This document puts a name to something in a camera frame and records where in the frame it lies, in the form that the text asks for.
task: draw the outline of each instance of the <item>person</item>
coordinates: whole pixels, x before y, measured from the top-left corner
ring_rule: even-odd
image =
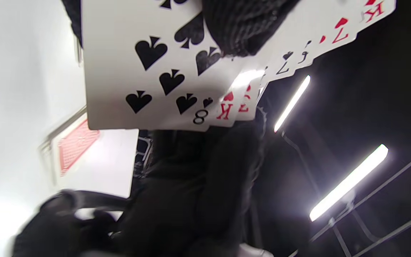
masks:
[[[205,133],[155,131],[147,176],[118,222],[103,211],[82,221],[54,199],[17,236],[13,257],[91,250],[129,257],[235,257],[260,147],[255,122]]]

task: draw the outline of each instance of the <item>card deck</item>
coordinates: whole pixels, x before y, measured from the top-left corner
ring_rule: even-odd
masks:
[[[205,131],[254,119],[261,85],[352,42],[394,9],[395,0],[300,0],[256,56],[231,58],[210,36],[200,0],[84,1],[88,123]],[[250,70],[265,74],[233,84]]]
[[[221,57],[193,0],[85,1],[83,40],[94,130],[205,131],[244,64]]]

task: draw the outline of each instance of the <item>black fabric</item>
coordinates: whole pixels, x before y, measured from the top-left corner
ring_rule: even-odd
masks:
[[[34,218],[16,237],[13,257],[76,257],[81,252],[116,252],[108,236],[116,222],[106,212],[96,210],[94,218],[75,217],[75,201],[62,194],[44,203]]]
[[[206,133],[160,131],[153,138],[156,157],[120,225],[125,254],[234,257],[258,158],[254,124]]]
[[[223,55],[255,55],[299,0],[202,0],[204,20]],[[80,0],[62,0],[82,45]]]
[[[81,0],[61,0],[63,2],[64,8],[66,9],[67,15],[71,19],[71,28],[75,36],[82,44],[82,3]]]

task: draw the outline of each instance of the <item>ceiling light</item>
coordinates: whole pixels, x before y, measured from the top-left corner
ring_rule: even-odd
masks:
[[[302,96],[302,93],[305,91],[305,89],[307,88],[309,83],[310,83],[310,76],[307,75],[307,77],[305,77],[303,83],[300,85],[299,89],[296,91],[296,93],[294,94],[294,96],[290,100],[290,103],[288,104],[288,106],[286,107],[286,109],[284,110],[282,115],[280,116],[279,120],[275,124],[274,132],[277,132],[280,129],[283,122],[285,122],[286,118],[288,117],[288,115],[290,114],[290,112],[292,111],[294,106],[296,105],[296,103],[299,100],[300,96]]]
[[[368,156],[349,176],[344,179],[334,190],[332,190],[321,202],[310,212],[310,220],[315,221],[347,192],[356,186],[375,167],[378,166],[388,154],[388,148],[380,145],[370,156]]]

